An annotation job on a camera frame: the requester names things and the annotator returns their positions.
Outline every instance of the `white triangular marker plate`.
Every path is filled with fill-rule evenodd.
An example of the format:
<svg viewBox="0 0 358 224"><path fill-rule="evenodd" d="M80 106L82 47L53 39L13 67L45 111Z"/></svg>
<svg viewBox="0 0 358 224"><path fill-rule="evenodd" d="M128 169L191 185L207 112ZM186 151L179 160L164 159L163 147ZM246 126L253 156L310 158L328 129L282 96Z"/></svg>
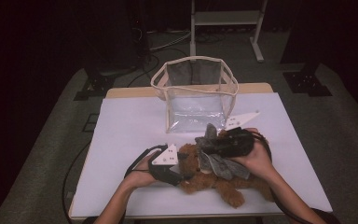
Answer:
<svg viewBox="0 0 358 224"><path fill-rule="evenodd" d="M176 165L178 163L178 151L176 145L170 145L155 158L152 163L153 165Z"/></svg>
<svg viewBox="0 0 358 224"><path fill-rule="evenodd" d="M260 112L247 113L241 115L230 116L226 122L226 130L231 130L240 127L251 119L254 119Z"/></svg>

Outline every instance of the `gray carpet floor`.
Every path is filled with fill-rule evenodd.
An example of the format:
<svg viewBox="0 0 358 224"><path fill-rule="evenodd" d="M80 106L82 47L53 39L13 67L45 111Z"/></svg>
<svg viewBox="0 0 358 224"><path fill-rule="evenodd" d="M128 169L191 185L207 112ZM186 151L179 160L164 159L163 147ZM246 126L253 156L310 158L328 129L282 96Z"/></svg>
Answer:
<svg viewBox="0 0 358 224"><path fill-rule="evenodd" d="M239 82L267 82L278 92L310 162L341 223L358 224L358 104L343 86L339 76L321 64L316 76L333 96L309 97L292 93L282 73L297 71L302 64L280 64L288 33L263 32L259 45L265 57L258 63L249 43L251 33L217 35L211 44L198 44L199 55L223 59ZM151 34L150 44L160 46L178 35ZM145 70L150 76L164 62L188 54L188 43L155 52ZM114 87L127 87L140 69L119 77ZM80 69L63 90L45 127L24 163L21 173L0 208L0 223L68 223L62 207L68 209L92 138L90 115L98 114L103 97L74 101L87 74ZM149 86L147 76L136 79L131 87ZM211 218L147 220L144 223L255 223L252 218ZM281 216L265 217L264 223L287 223Z"/></svg>

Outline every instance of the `forearm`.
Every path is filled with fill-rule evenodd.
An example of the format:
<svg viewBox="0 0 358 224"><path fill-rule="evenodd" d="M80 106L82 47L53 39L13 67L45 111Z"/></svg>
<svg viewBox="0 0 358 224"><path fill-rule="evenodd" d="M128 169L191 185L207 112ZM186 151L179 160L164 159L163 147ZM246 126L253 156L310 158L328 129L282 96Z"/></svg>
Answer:
<svg viewBox="0 0 358 224"><path fill-rule="evenodd" d="M122 182L118 186L115 194L112 196L107 206L104 208L94 223L117 224L123 216L130 196L135 189L136 188L131 187L126 182Z"/></svg>
<svg viewBox="0 0 358 224"><path fill-rule="evenodd" d="M296 194L278 172L266 179L281 204L291 213L313 224L325 223L309 206Z"/></svg>

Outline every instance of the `white tabletop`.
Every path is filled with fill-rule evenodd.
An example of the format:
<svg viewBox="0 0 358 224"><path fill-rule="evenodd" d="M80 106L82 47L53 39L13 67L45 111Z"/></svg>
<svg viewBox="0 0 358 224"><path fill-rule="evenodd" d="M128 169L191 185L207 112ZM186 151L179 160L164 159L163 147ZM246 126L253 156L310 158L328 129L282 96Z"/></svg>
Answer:
<svg viewBox="0 0 358 224"><path fill-rule="evenodd" d="M278 93L237 95L231 115L259 111L242 126L256 127L269 141L273 164L311 207L332 211L324 190L301 146ZM203 133L165 133L165 102L157 97L104 99L89 153L79 179L70 216L98 216L125 171L145 149L161 144L195 143ZM253 216L281 213L254 189L240 189L245 204L234 209L214 189L187 195L158 183L131 195L127 217Z"/></svg>

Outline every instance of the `plush toy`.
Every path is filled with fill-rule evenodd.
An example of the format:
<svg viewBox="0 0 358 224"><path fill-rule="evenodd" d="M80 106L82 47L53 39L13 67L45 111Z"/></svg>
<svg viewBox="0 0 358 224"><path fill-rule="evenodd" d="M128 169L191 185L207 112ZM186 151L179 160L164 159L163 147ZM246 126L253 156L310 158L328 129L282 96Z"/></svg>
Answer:
<svg viewBox="0 0 358 224"><path fill-rule="evenodd" d="M185 180L181 181L180 187L186 193L193 193L198 190L214 188L221 195L222 199L234 208L245 203L243 195L236 189L257 189L263 197L273 202L268 184L249 174L248 178L233 176L226 179L200 169L200 149L197 145L186 144L179 149L181 154L186 154L185 159L179 160L179 169Z"/></svg>

